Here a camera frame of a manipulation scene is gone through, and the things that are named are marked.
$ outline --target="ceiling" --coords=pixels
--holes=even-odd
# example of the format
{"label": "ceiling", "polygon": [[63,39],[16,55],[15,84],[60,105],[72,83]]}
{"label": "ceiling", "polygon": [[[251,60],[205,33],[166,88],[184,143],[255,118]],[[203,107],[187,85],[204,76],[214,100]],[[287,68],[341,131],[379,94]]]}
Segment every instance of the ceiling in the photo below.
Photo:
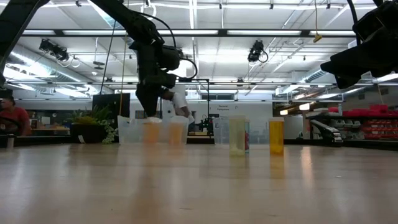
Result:
{"label": "ceiling", "polygon": [[[190,1],[195,5],[195,0],[156,1],[151,3],[156,7],[156,16],[164,20],[172,29],[312,29],[315,28],[315,10],[302,10],[305,6],[313,6],[312,0],[274,0],[274,9],[264,9],[261,6],[269,5],[270,1],[255,0],[223,0],[223,9],[219,9],[219,0],[197,0],[197,9],[189,8]],[[140,11],[142,1],[129,1],[130,9]],[[325,9],[327,2],[331,9]],[[54,0],[47,6],[37,11],[28,29],[110,29],[107,22],[100,16],[87,1],[80,1],[82,7],[75,6],[75,1]],[[213,9],[203,9],[207,6],[217,6]],[[319,29],[351,29],[353,20],[349,10],[346,10],[346,1],[343,0],[317,0],[317,23]],[[372,7],[371,0],[357,0],[358,17],[362,17]],[[153,13],[152,8],[145,8],[148,14]],[[158,29],[164,29],[162,24],[153,21]],[[93,37],[51,37],[53,43],[66,47],[68,53],[79,59],[77,68],[74,61],[68,69],[94,81],[101,81],[103,73],[95,71],[95,38]],[[249,48],[256,39],[261,39],[268,47],[269,61],[255,66],[253,69],[248,64]],[[21,37],[18,44],[39,54],[40,37]],[[106,61],[111,38],[98,39],[97,61]],[[171,38],[165,38],[166,44],[171,45]],[[348,43],[353,38],[323,38],[316,44],[312,38],[255,38],[255,37],[177,37],[177,46],[187,55],[193,55],[193,46],[197,50],[199,74],[198,78],[209,78],[214,81],[236,81],[244,77],[245,81],[275,81],[292,82],[294,73],[305,73],[328,60],[328,58],[348,48]],[[110,49],[107,77],[119,80],[123,74],[123,52],[125,41],[115,37]],[[127,55],[134,55],[127,49]],[[49,60],[55,61],[50,55],[45,55]],[[125,59],[124,76],[131,80],[137,77],[135,57]],[[276,86],[259,86],[259,88],[275,88]]]}

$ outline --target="potted plant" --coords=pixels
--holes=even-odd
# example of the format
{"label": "potted plant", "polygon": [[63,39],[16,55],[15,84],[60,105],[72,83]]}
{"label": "potted plant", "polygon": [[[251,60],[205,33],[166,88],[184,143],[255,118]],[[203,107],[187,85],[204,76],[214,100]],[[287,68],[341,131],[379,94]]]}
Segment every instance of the potted plant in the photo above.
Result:
{"label": "potted plant", "polygon": [[75,111],[70,126],[71,137],[80,143],[111,144],[116,130],[110,126],[110,114],[108,106],[95,106],[92,111]]}

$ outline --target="red shirt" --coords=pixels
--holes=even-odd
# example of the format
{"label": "red shirt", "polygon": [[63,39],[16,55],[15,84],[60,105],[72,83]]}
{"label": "red shirt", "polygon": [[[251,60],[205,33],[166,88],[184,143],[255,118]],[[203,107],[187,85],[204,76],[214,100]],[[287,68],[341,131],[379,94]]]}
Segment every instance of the red shirt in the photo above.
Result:
{"label": "red shirt", "polygon": [[[24,129],[24,124],[29,124],[29,115],[27,114],[26,110],[22,108],[15,107],[14,111],[10,112],[9,110],[2,110],[0,111],[0,117],[13,119],[17,121],[21,126],[19,132],[22,134]],[[28,125],[27,131],[25,132],[26,135],[30,135],[30,126]]]}

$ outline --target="planter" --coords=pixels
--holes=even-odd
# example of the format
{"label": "planter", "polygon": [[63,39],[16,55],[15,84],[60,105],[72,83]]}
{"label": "planter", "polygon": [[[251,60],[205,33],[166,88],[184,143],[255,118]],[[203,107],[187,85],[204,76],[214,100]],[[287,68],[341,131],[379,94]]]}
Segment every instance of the planter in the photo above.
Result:
{"label": "planter", "polygon": [[105,127],[96,124],[72,124],[70,136],[77,143],[101,143],[106,137]]}

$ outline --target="white shirt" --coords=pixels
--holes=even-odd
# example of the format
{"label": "white shirt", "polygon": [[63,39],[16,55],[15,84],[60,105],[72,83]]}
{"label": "white shirt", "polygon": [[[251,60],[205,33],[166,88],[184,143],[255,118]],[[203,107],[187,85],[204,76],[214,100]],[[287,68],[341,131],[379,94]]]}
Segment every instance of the white shirt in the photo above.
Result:
{"label": "white shirt", "polygon": [[[185,99],[185,97],[183,97],[179,93],[174,93],[172,103],[173,103],[173,107],[175,110],[175,114],[178,116],[185,116],[184,111],[181,110],[181,108],[183,108],[185,106],[188,108],[188,103],[187,103],[187,100]],[[189,110],[188,120],[189,120],[190,124],[195,122],[195,118],[193,118],[190,110]]]}

